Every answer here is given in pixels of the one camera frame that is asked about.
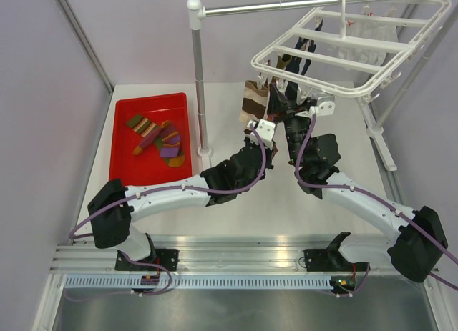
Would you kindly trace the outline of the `brown cream striped sock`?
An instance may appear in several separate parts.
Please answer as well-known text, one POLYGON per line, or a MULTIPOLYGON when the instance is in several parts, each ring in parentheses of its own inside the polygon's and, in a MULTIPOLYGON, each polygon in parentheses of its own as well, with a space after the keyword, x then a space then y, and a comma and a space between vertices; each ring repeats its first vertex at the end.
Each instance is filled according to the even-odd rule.
POLYGON ((239 115, 239 121, 243 123, 245 134, 250 134, 247 127, 250 120, 260 120, 265 116, 268 106, 268 87, 266 85, 258 88, 256 81, 245 81, 243 90, 243 102, 239 115))

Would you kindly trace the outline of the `olive green striped sock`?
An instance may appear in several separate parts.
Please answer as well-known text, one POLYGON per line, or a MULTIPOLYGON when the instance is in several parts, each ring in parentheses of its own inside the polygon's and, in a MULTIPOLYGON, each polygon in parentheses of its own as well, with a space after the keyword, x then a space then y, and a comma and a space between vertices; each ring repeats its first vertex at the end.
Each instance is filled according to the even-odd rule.
MULTIPOLYGON (((153 121, 148 119, 147 117, 144 117, 141 114, 136 114, 136 115, 133 116, 133 118, 129 119, 126 122, 126 126, 129 129, 131 129, 135 134, 140 135, 140 133, 142 131, 144 131, 151 122, 153 122, 153 121)), ((154 146, 157 149, 157 147, 154 144, 150 145, 148 148, 150 148, 152 146, 154 146)), ((185 163, 185 154, 184 154, 184 152, 182 150, 182 137, 181 137, 180 152, 179 152, 178 156, 175 157, 175 158, 172 158, 172 159, 162 159, 162 160, 163 160, 164 163, 166 163, 166 165, 168 167, 171 167, 171 168, 179 168, 182 165, 184 165, 184 163, 185 163)))

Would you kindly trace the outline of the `red plastic bin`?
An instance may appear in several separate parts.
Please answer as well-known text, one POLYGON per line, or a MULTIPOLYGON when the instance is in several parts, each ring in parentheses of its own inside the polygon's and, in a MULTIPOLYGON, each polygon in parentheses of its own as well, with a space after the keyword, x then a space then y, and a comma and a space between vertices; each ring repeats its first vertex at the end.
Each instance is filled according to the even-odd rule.
POLYGON ((149 186, 193 173, 186 94, 121 99, 115 105, 109 179, 149 186))

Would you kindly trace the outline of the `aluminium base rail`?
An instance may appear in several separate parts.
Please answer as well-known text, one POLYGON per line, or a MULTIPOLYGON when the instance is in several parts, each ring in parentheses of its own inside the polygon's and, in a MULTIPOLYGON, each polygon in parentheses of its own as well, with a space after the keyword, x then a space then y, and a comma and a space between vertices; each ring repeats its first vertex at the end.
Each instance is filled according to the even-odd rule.
MULTIPOLYGON (((298 264, 306 249, 324 249, 332 234, 272 237, 154 236, 160 249, 178 251, 177 271, 184 275, 293 275, 305 272, 298 264)), ((89 240, 59 245, 52 274, 113 274, 116 250, 99 250, 89 240)))

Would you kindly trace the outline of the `purple striped sock front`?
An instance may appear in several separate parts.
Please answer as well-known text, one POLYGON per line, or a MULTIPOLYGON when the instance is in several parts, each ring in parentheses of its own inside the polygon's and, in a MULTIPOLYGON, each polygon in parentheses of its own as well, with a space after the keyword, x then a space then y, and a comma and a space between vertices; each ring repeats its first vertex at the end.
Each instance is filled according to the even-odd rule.
POLYGON ((180 152, 180 133, 169 120, 166 120, 161 125, 151 122, 140 135, 142 136, 142 140, 134 148, 132 152, 134 156, 141 154, 152 144, 157 147, 160 158, 162 159, 175 158, 180 152))

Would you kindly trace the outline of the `olive brown patterned sock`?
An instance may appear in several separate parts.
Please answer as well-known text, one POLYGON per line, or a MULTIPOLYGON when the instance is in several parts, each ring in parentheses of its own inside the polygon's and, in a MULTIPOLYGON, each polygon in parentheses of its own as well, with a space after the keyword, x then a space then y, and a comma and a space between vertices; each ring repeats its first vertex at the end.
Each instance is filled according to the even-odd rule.
POLYGON ((286 69, 290 64, 292 56, 289 54, 282 54, 277 56, 276 68, 280 70, 286 69))

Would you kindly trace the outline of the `silver drying rack stand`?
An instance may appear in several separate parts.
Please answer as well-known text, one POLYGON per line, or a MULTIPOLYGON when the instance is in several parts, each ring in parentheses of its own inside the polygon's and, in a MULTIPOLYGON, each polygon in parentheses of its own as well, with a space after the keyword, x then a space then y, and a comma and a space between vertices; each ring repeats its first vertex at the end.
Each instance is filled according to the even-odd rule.
POLYGON ((308 8, 310 11, 286 33, 268 45, 261 52, 256 54, 252 60, 252 67, 261 74, 269 74, 286 81, 297 83, 321 92, 332 94, 335 97, 362 98, 380 87, 389 78, 389 76, 411 56, 420 45, 436 30, 437 23, 450 8, 449 0, 294 0, 268 2, 264 4, 251 4, 242 6, 228 6, 221 8, 206 8, 200 0, 188 0, 187 10, 189 13, 189 23, 193 39, 193 59, 195 68, 195 90, 198 106, 198 126, 200 135, 200 146, 198 155, 202 158, 203 164, 209 164, 213 151, 208 143, 207 124, 205 116, 205 90, 203 79, 203 55, 201 45, 202 21, 214 16, 226 16, 236 14, 249 14, 258 12, 278 11, 308 8), (348 14, 346 7, 349 4, 362 4, 379 1, 390 1, 394 3, 407 4, 439 4, 437 12, 427 20, 406 19, 394 17, 372 17, 360 14, 348 14), (346 35, 347 21, 369 21, 377 24, 396 25, 402 27, 417 27, 419 31, 408 43, 379 41, 372 39, 363 39, 346 35), (393 54, 393 58, 387 64, 374 66, 363 64, 361 62, 337 59, 331 56, 318 54, 305 54, 302 51, 285 47, 283 44, 292 36, 321 41, 326 44, 336 45, 345 48, 369 49, 377 52, 393 54), (279 69, 271 68, 262 64, 268 54, 277 51, 281 54, 289 54, 311 61, 318 61, 332 66, 339 66, 345 69, 359 71, 370 74, 367 83, 355 89, 347 89, 335 84, 327 83, 323 80, 312 79, 299 74, 288 74, 279 69))

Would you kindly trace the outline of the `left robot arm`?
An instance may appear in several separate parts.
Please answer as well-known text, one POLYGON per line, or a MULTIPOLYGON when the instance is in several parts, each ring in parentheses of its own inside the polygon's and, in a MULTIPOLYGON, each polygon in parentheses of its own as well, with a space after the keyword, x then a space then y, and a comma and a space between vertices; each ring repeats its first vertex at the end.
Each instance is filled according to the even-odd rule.
POLYGON ((152 186, 124 186, 108 181, 88 204, 95 246, 115 248, 132 234, 131 224, 169 210, 210 207, 230 202, 264 179, 272 169, 276 143, 262 145, 249 137, 230 159, 187 179, 152 186))

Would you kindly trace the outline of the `white clip sock hanger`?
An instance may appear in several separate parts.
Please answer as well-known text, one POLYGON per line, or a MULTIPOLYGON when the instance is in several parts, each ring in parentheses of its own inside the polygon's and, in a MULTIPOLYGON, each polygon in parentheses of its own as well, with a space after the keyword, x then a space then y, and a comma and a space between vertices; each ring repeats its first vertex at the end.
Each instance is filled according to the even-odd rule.
POLYGON ((324 0, 260 50, 251 66, 339 97, 358 98, 396 78, 394 72, 433 34, 452 8, 451 0, 324 0), (297 74, 268 65, 276 55, 297 57, 328 71, 368 74, 354 88, 317 74, 297 74))

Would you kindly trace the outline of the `white fluffy socks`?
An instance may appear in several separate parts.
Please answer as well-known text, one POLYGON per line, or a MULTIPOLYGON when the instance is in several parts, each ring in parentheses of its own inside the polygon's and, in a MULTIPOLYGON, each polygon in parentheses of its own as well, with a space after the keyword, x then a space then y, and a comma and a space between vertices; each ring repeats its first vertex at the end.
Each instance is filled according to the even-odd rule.
MULTIPOLYGON (((346 35, 363 39, 398 42, 396 25, 377 24, 369 21, 347 21, 346 35)), ((387 53, 361 48, 343 48, 337 51, 337 57, 363 64, 381 66, 387 53)))

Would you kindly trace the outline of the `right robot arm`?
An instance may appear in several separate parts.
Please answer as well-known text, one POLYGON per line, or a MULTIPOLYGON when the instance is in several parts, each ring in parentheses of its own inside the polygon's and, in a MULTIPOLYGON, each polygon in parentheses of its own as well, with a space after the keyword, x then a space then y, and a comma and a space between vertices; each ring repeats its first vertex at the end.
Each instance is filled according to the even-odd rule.
POLYGON ((298 104, 276 84, 269 86, 267 115, 284 126, 290 163, 301 189, 350 211, 384 235, 383 239, 361 242, 342 232, 326 249, 328 265, 335 270, 359 262, 391 265, 405 278, 423 282, 442 256, 456 262, 433 209, 424 206, 415 210, 384 199, 338 169, 341 156, 336 135, 311 135, 320 110, 312 99, 298 104))

